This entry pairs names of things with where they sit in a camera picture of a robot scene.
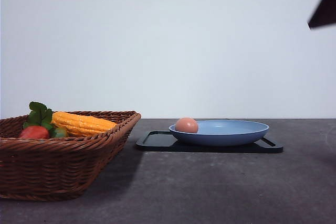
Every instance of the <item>basket rim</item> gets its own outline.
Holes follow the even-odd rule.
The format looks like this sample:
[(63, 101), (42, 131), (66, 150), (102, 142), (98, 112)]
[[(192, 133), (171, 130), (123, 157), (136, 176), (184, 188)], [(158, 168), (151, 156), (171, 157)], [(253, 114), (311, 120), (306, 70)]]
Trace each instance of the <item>basket rim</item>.
[[(119, 138), (121, 138), (128, 130), (132, 129), (137, 121), (141, 118), (141, 114), (136, 111), (69, 111), (68, 113), (130, 113), (128, 118), (118, 123), (115, 127), (108, 131), (98, 133), (92, 136), (86, 137), (59, 137), (59, 138), (41, 138), (41, 139), (22, 139), (17, 137), (0, 137), (0, 151), (1, 150), (13, 150), (13, 151), (38, 151), (43, 148), (43, 151), (48, 151), (46, 146), (50, 147), (50, 151), (66, 151), (73, 149), (76, 151), (78, 149), (84, 150), (96, 150), (98, 148), (103, 148), (106, 145), (113, 144)], [(13, 118), (1, 119), (10, 120), (16, 119), (27, 115), (16, 116)]]

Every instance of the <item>black tray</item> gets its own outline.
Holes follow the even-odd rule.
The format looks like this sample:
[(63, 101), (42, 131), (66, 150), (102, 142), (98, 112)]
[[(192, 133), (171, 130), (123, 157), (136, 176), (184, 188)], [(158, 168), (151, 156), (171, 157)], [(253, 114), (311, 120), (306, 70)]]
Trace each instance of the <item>black tray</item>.
[(172, 136), (170, 131), (149, 131), (135, 144), (142, 151), (150, 152), (230, 152), (230, 153), (280, 153), (283, 146), (265, 137), (240, 146), (215, 147), (183, 143)]

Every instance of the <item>fake fruit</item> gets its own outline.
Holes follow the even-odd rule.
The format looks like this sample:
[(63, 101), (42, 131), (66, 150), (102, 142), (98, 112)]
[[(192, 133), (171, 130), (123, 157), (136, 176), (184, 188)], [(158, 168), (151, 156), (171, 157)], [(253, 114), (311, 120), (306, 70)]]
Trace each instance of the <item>fake fruit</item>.
[(198, 123), (192, 118), (181, 118), (176, 122), (175, 129), (181, 132), (197, 133)]
[(57, 138), (57, 137), (68, 137), (69, 134), (65, 128), (56, 128), (54, 129), (51, 137), (52, 138)]
[(21, 132), (19, 138), (22, 139), (39, 139), (39, 138), (49, 138), (49, 132), (46, 128), (42, 126), (28, 126)]
[(71, 136), (92, 136), (116, 126), (116, 123), (105, 119), (61, 111), (53, 114), (51, 123), (66, 128)]

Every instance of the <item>gray table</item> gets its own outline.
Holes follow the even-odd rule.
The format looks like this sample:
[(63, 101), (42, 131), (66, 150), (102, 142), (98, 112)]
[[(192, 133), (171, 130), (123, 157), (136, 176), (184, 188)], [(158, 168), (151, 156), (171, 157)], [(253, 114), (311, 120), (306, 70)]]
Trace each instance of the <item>gray table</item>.
[(336, 119), (255, 120), (270, 125), (280, 154), (134, 148), (175, 121), (141, 119), (78, 199), (0, 199), (0, 223), (336, 223)]

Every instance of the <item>yellow corn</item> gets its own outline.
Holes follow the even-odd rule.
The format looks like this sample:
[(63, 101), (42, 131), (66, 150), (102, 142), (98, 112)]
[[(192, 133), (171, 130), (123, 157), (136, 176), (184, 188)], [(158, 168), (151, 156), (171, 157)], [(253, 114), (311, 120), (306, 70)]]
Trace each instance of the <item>yellow corn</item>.
[(92, 136), (116, 126), (116, 123), (105, 119), (61, 111), (53, 114), (51, 123), (66, 128), (72, 136)]

